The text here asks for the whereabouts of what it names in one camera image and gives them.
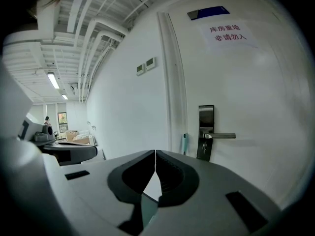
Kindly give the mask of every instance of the poster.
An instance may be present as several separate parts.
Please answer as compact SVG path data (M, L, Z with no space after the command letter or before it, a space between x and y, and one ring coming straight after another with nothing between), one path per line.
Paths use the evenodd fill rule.
M200 30L209 50L240 45L257 48L257 41L250 29L240 20L204 24Z

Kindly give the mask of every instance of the ceiling pipe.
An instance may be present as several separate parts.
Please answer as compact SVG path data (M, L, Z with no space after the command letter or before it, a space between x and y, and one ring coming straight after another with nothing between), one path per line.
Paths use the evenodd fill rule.
M102 40L102 37L103 36L108 36L112 39L115 39L116 41L118 42L121 42L123 40L122 37L114 34L113 32L110 32L108 30L101 30L98 34L97 34L97 37L94 41L94 44L93 44L93 47L90 51L90 55L89 55L89 58L87 59L87 63L86 63L86 66L85 66L85 71L84 71L84 79L83 79L83 84L82 84L82 96L81 96L81 100L83 102L83 96L84 96L84 90L85 90L85 83L87 81L87 76L88 76L88 72L89 72L89 68L91 66L91 62L92 62L92 59L96 53L96 50L98 48L98 45L100 44L101 40Z
M88 51L87 51L87 54L86 54L85 60L84 60L84 62L83 62L83 69L84 69L84 67L85 67L85 66L86 66L86 64L87 64L88 57L89 57L89 53L90 53L90 49L92 48L93 43L94 43L94 38L92 38L92 40L90 41L90 46L89 46L89 48L88 48Z
M74 32L75 22L83 0L74 0L69 13L67 32Z
M92 69L91 75L90 75L90 82L89 82L89 88L88 88L88 93L87 93L87 97L85 97L85 102L87 102L88 100L88 96L89 96L89 92L90 92L90 88L91 88L91 83L92 83L92 78L95 74L96 69L98 68L98 66L101 64L102 60L105 58L105 56L108 54L109 49L115 50L115 47L109 47L107 46L104 51L100 54L100 56L98 57L97 61L95 62L95 65Z
M84 8L83 8L83 10L81 12L81 15L80 15L80 18L79 18L79 22L78 22L78 25L77 25L77 30L76 30L75 36L74 36L74 44L73 44L74 48L77 48L78 39L79 39L79 35L80 35L82 24L83 24L83 20L85 18L85 14L88 12L88 9L89 9L91 3L92 3L92 0L87 0L85 2Z
M142 5L144 5L147 1L149 1L149 0L144 0L142 3L140 3L137 7L135 7L133 10L132 10L132 12L130 12L129 14L128 14L128 16L126 16L125 18L124 18L124 20L122 21L122 23L124 23L137 9L139 9Z
M59 78L60 78L61 83L62 83L62 85L63 85L63 89L65 90L66 94L68 94L67 88L64 86L63 79L62 79L62 76L61 76L61 73L60 73L60 70L59 70L59 66L58 66L58 62L57 62L57 56L56 56L55 48L53 49L53 52L54 52L54 58L55 58L56 68L57 68L57 71L58 71L58 73L59 73Z
M84 56L85 56L88 42L90 40L90 37L91 37L93 30L95 28L95 25L97 23L101 23L103 25L106 25L109 28L112 28L112 29L124 34L124 35L128 35L128 30L125 27L122 27L121 25L113 22L110 19L105 19L105 18L101 18L101 17L94 17L91 19L91 21L89 22L87 32L86 32L85 37L84 37L84 41L83 41L83 45L82 45L82 49L81 49L80 61L79 61L78 89L79 89L79 101L80 102L81 102L81 76L82 76L82 67L83 67Z

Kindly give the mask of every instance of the white door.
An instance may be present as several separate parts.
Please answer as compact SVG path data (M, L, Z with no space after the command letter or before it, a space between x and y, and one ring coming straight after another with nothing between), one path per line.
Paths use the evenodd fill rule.
M187 15L213 6L224 6L230 14L193 21ZM231 169L285 206L309 160L310 64L297 33L261 0L184 0L168 13L185 76L187 155L197 154L198 107L214 105L215 133L236 133L236 139L214 140L210 162ZM213 27L221 42L205 36ZM243 33L250 42L222 44L226 33L239 38Z

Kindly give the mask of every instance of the ceiling light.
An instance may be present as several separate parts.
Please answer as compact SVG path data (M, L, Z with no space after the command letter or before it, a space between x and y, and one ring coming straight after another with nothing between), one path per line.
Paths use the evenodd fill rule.
M54 88L59 89L58 83L57 83L56 78L55 78L55 74L54 73L47 73L47 76L48 76L51 84L53 84Z

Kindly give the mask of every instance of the black slot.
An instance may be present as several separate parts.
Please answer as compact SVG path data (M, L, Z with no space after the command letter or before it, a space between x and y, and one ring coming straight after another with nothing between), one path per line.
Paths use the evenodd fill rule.
M138 194L142 194L154 173L154 152L127 168L122 174L123 182Z
M22 131L22 134L18 135L18 138L20 138L20 139L24 139L24 137L26 135L26 131L27 131L28 127L29 127L29 123L27 121L24 121L22 125L24 127L23 131Z
M161 182L162 194L174 190L184 181L183 170L160 154L157 154L157 175Z
M86 175L89 175L89 174L90 173L87 172L87 171L78 171L78 172L75 172L75 173L65 174L65 178L68 179L68 180L72 180L72 179L83 177L83 176L86 176Z
M54 156L56 156L57 161L60 162L70 162L71 152L69 150L54 151Z
M268 221L251 205L240 192L226 194L227 199L241 217L250 233L266 225Z

